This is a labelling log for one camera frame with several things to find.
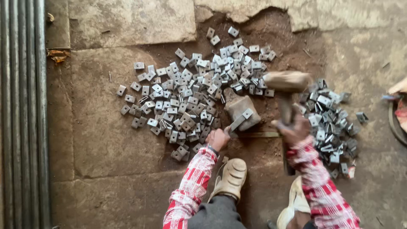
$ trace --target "person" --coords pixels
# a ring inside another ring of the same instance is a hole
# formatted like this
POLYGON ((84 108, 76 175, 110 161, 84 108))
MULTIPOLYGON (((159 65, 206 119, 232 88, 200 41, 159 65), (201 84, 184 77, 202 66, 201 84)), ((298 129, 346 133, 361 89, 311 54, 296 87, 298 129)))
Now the person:
MULTIPOLYGON (((289 205, 270 229, 359 228, 359 218, 330 179, 309 135, 310 124, 297 114, 294 127, 273 121, 290 150, 288 163, 300 172, 293 182, 289 205)), ((244 229, 236 205, 247 175, 242 159, 231 159, 218 171, 208 203, 202 203, 212 169, 227 146, 230 127, 213 130, 190 162, 179 189, 172 192, 163 229, 244 229)))

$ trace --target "red and white patterned sleeve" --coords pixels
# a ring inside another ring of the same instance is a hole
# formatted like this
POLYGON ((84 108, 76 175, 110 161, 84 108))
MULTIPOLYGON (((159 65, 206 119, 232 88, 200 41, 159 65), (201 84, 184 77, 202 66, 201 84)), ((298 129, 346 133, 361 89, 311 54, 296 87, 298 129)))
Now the red and white patterned sleeve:
POLYGON ((179 189, 173 191, 170 196, 163 229, 187 229, 188 219, 198 211, 217 161, 218 157, 211 149, 199 149, 189 163, 179 189))
POLYGON ((359 217, 330 179, 313 147, 312 136, 291 147, 287 160, 302 175, 302 189, 318 229, 359 228, 359 217))

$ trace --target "hammer head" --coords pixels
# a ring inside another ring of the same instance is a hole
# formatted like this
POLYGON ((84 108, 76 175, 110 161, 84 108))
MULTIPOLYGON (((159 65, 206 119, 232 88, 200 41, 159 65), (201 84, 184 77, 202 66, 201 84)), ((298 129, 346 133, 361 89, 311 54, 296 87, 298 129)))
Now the hammer head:
POLYGON ((292 93, 303 92, 312 82, 309 73, 295 71, 268 72, 263 80, 270 89, 292 93))

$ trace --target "metal pipe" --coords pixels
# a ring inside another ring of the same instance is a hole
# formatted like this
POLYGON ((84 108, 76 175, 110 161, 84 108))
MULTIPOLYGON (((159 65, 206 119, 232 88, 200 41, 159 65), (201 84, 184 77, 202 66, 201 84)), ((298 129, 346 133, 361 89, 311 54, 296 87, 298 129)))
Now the metal pipe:
POLYGON ((31 228, 30 154, 28 145, 27 25, 26 0, 18 0, 19 71, 21 105, 22 227, 31 228))
POLYGON ((41 228, 51 229, 51 206, 49 192, 48 122, 47 122, 47 78, 45 57, 45 6, 44 0, 35 1, 36 54, 38 88, 38 152, 39 152, 39 194, 41 228))
POLYGON ((5 228, 14 228, 13 208, 13 146, 11 136, 11 73, 10 73, 10 18, 9 0, 1 0, 2 46, 2 144, 4 166, 4 221, 5 228))
POLYGON ((27 0, 27 55, 29 93, 29 132, 31 160, 32 229, 39 229, 38 137, 37 137, 37 78, 35 72, 35 19, 34 0, 27 0))
POLYGON ((20 76, 18 68, 18 0, 10 1, 11 100, 13 135, 14 224, 22 228, 20 76))

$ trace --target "white shoe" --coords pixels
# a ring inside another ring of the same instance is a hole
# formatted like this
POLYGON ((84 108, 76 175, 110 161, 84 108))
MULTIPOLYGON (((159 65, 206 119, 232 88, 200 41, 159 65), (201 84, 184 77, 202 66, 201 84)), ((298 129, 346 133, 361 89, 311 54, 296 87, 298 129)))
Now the white shoe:
POLYGON ((215 188, 209 200, 215 195, 227 195, 232 196, 239 203, 240 190, 245 183, 246 176, 247 167, 244 160, 239 158, 228 160, 221 166, 216 175, 215 188))
POLYGON ((288 207, 278 216, 277 228, 286 229, 287 225, 293 220, 295 211, 311 213, 311 209, 302 191, 301 176, 297 177, 291 185, 288 207))

